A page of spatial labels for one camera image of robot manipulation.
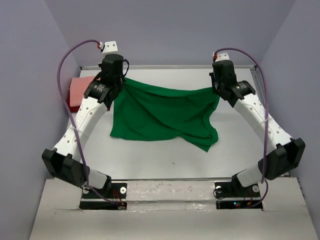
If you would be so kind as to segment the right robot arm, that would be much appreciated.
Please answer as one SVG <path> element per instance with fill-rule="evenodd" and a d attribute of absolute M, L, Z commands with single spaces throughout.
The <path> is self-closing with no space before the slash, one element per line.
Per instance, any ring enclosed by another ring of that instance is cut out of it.
<path fill-rule="evenodd" d="M 294 139 L 266 112 L 255 89 L 247 81 L 238 81 L 233 62 L 227 54 L 214 58 L 209 74 L 213 92 L 227 101 L 250 125 L 263 143 L 263 157 L 257 164 L 236 173 L 221 190 L 242 196 L 261 180 L 274 180 L 296 169 L 306 144 Z"/>

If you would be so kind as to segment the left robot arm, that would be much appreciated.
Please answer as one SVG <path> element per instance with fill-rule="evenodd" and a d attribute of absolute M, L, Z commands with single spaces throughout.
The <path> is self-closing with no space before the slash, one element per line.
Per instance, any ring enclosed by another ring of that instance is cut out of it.
<path fill-rule="evenodd" d="M 100 118 L 110 109 L 125 82 L 122 55 L 107 54 L 98 65 L 100 72 L 84 91 L 80 108 L 60 141 L 45 149 L 42 160 L 54 178 L 82 189 L 90 189 L 104 198 L 110 194 L 110 176 L 91 169 L 85 162 L 83 149 Z"/>

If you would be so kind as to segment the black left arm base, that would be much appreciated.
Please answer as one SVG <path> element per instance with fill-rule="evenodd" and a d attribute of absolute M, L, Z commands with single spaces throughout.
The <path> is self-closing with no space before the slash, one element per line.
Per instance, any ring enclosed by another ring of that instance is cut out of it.
<path fill-rule="evenodd" d="M 81 210 L 107 210 L 125 211 L 127 209 L 126 181 L 113 181 L 108 192 L 103 193 L 100 189 L 83 190 L 79 202 Z"/>

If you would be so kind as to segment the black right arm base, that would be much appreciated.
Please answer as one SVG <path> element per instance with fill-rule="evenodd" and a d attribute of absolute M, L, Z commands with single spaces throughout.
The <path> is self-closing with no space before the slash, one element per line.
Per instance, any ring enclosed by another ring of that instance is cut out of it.
<path fill-rule="evenodd" d="M 253 184 L 237 191 L 227 190 L 230 182 L 218 181 L 214 183 L 213 196 L 216 199 L 217 210 L 236 210 L 236 209 L 263 209 L 260 188 L 258 184 Z"/>

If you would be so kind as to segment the green t shirt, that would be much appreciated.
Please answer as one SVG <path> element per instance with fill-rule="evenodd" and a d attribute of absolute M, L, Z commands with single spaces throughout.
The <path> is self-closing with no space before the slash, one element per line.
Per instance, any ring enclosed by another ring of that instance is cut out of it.
<path fill-rule="evenodd" d="M 210 121 L 219 101 L 209 87 L 171 89 L 127 78 L 113 104 L 110 136 L 144 142 L 182 138 L 208 152 L 219 140 Z"/>

